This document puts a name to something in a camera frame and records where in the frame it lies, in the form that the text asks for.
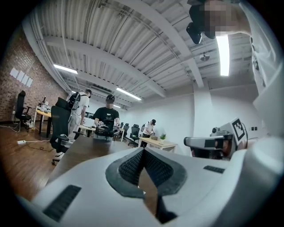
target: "ceiling light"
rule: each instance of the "ceiling light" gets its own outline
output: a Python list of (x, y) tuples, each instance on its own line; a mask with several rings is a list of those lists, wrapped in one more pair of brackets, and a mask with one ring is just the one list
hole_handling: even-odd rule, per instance
[(138, 98), (138, 97), (136, 97), (135, 95), (130, 94), (129, 92), (120, 89), (119, 87), (118, 87), (116, 90), (118, 90), (118, 91), (120, 91), (120, 92), (122, 92), (122, 93), (124, 93), (124, 94), (127, 94), (127, 95), (129, 95), (130, 97), (133, 97), (133, 98), (135, 98), (135, 99), (137, 99), (137, 100), (141, 100), (141, 98)]
[(230, 71), (230, 48), (228, 36), (217, 36), (219, 47), (221, 76), (229, 76)]
[(65, 70), (65, 71), (68, 71), (68, 72), (71, 72), (71, 73), (78, 74), (78, 72), (76, 70), (73, 70), (73, 69), (69, 69), (69, 68), (66, 68), (66, 67), (63, 67), (63, 66), (58, 66), (58, 65), (55, 65), (55, 64), (53, 66), (57, 69), (62, 69), (62, 70)]

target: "white ceiling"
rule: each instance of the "white ceiling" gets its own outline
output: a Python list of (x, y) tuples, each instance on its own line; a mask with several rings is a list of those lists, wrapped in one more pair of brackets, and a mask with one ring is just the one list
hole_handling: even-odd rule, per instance
[[(191, 22), (186, 2), (49, 0), (30, 15), (37, 41), (37, 46), (31, 46), (42, 54), (39, 59), (65, 90), (91, 88), (92, 97), (99, 101), (113, 94), (123, 108), (136, 100), (117, 92), (116, 87), (145, 102), (157, 95), (165, 98), (194, 81), (201, 86), (201, 78), (214, 81), (211, 88), (221, 80), (222, 86), (233, 86), (234, 81), (239, 84), (243, 78), (244, 83), (250, 83), (249, 37), (229, 36), (229, 77), (233, 79), (221, 78), (216, 40), (203, 37), (195, 45), (185, 30)], [(199, 58), (203, 52), (210, 55), (206, 62)], [(76, 69), (78, 75), (55, 70), (53, 63)]]

